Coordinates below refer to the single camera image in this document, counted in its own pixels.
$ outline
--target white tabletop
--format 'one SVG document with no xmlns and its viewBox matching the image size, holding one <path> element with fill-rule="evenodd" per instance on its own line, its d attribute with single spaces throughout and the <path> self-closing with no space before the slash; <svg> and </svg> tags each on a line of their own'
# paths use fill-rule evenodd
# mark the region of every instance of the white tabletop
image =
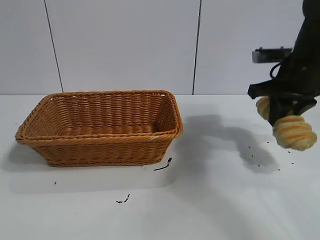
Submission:
<svg viewBox="0 0 320 240">
<path fill-rule="evenodd" d="M 41 98 L 0 96 L 1 239 L 319 239 L 320 143 L 279 147 L 248 96 L 177 96 L 184 133 L 161 163 L 76 168 L 15 142 Z M 304 117 L 320 134 L 320 106 Z"/>
</svg>

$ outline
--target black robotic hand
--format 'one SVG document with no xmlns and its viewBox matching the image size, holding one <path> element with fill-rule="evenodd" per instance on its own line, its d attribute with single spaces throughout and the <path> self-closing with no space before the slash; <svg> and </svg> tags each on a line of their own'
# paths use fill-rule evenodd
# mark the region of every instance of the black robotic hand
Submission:
<svg viewBox="0 0 320 240">
<path fill-rule="evenodd" d="M 271 80 L 251 84 L 248 95 L 269 97 L 269 123 L 289 113 L 301 115 L 317 104 L 320 95 L 320 1 L 304 0 L 305 20 L 292 53 L 270 71 Z M 280 66 L 278 74 L 273 71 Z"/>
</svg>

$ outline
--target basket rim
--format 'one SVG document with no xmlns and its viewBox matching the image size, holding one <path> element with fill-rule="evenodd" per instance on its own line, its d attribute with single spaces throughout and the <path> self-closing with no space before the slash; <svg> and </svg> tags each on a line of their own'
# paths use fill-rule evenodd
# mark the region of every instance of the basket rim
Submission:
<svg viewBox="0 0 320 240">
<path fill-rule="evenodd" d="M 121 134 L 81 134 L 81 135 L 51 135 L 51 136 L 27 136 L 25 130 L 28 129 L 29 123 L 32 122 L 38 113 L 38 109 L 52 98 L 69 97 L 69 96 L 101 96 L 101 95 L 131 95 L 131 94 L 163 94 L 171 101 L 172 110 L 175 114 L 176 126 L 170 131 L 158 131 L 154 133 L 121 133 Z M 150 142 L 150 141 L 168 141 L 179 137 L 183 131 L 183 124 L 176 102 L 175 96 L 166 90 L 126 90 L 126 91 L 77 91 L 53 93 L 45 96 L 32 110 L 28 117 L 19 127 L 15 139 L 20 144 L 29 146 L 54 146 L 54 145 L 73 145 L 73 144 L 99 144 L 99 143 L 133 143 L 133 142 Z"/>
</svg>

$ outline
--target woven texture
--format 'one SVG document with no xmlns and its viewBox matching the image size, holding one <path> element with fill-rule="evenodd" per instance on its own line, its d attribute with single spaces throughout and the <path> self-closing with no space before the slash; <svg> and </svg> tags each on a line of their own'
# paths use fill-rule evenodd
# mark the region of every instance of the woven texture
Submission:
<svg viewBox="0 0 320 240">
<path fill-rule="evenodd" d="M 182 131 L 170 92 L 73 92 L 42 99 L 15 138 L 53 167 L 147 165 Z"/>
</svg>

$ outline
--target bread roll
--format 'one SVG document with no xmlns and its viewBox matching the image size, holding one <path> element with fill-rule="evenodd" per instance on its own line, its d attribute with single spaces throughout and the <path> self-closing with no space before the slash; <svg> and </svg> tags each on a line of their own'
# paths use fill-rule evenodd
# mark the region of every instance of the bread roll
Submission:
<svg viewBox="0 0 320 240">
<path fill-rule="evenodd" d="M 269 113 L 270 113 L 270 104 L 269 104 L 269 97 L 264 96 L 260 98 L 255 106 L 257 107 L 259 115 L 264 119 L 264 120 L 269 120 Z"/>
<path fill-rule="evenodd" d="M 273 136 L 283 148 L 304 151 L 317 142 L 317 135 L 302 116 L 280 118 L 273 126 Z"/>
</svg>

